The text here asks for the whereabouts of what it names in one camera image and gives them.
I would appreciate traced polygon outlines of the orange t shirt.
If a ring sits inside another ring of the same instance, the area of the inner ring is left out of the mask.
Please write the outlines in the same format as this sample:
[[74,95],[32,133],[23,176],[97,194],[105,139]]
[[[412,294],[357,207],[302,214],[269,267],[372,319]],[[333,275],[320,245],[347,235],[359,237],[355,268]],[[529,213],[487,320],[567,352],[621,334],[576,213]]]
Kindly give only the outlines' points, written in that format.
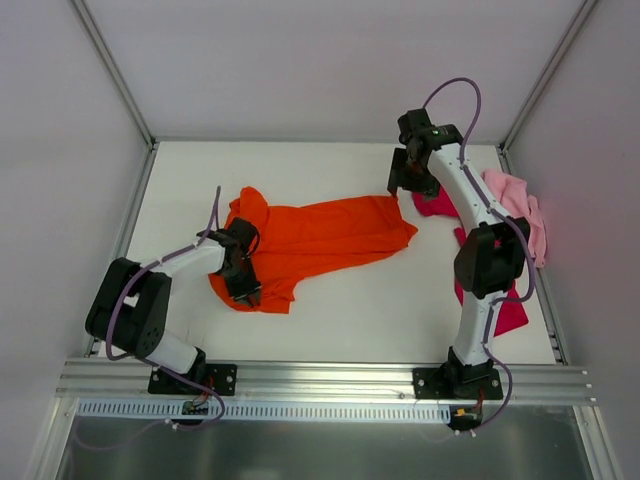
[[239,312],[287,314],[297,284],[311,277],[387,259],[407,248],[418,229],[402,217],[398,200],[365,195],[301,207],[270,205],[255,188],[230,203],[226,225],[249,221],[260,234],[251,256],[261,299],[249,306],[232,299],[224,279],[211,274],[218,298]]

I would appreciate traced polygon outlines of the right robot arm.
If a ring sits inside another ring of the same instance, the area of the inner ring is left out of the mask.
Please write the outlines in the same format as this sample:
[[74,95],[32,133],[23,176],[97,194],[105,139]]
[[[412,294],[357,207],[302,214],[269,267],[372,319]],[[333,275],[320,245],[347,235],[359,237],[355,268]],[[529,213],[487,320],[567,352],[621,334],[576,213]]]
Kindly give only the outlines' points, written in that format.
[[400,145],[393,153],[388,192],[403,189],[428,200],[446,192],[465,231],[454,259],[454,278],[463,291],[458,332],[442,365],[414,369],[414,395],[500,400],[491,347],[502,304],[524,270],[529,223],[512,216],[464,159],[457,127],[433,124],[425,109],[406,112],[398,126]]

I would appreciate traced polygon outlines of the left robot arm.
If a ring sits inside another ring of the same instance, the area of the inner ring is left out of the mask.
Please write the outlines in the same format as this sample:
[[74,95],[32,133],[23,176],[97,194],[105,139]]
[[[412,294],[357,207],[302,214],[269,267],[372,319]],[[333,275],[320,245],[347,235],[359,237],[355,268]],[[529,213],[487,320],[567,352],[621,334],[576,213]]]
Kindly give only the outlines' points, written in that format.
[[195,279],[212,275],[234,306],[257,307],[261,283],[252,262],[260,234],[250,222],[235,218],[216,231],[208,228],[195,241],[144,266],[115,259],[101,282],[85,330],[105,343],[108,357],[122,355],[152,364],[147,391],[156,395],[220,396],[235,394],[237,366],[214,364],[203,350],[166,330],[171,295]]

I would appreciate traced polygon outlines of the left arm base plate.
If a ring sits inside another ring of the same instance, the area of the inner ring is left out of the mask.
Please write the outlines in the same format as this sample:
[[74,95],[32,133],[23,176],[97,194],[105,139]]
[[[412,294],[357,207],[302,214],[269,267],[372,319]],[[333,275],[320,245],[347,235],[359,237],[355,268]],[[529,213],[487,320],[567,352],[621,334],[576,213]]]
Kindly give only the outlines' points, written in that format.
[[[208,387],[220,396],[234,396],[238,367],[236,364],[204,363],[182,374],[190,382]],[[162,371],[154,371],[149,378],[147,392],[155,395],[202,395],[200,388],[184,383]]]

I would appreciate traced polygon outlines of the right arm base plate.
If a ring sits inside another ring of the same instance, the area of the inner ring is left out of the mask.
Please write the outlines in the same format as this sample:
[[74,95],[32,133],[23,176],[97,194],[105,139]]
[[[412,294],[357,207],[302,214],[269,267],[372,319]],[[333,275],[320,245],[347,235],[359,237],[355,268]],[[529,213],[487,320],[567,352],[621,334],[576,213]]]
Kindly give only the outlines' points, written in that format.
[[417,367],[412,370],[414,396],[419,400],[502,400],[502,383],[498,371],[492,368],[487,375],[462,380],[446,365]]

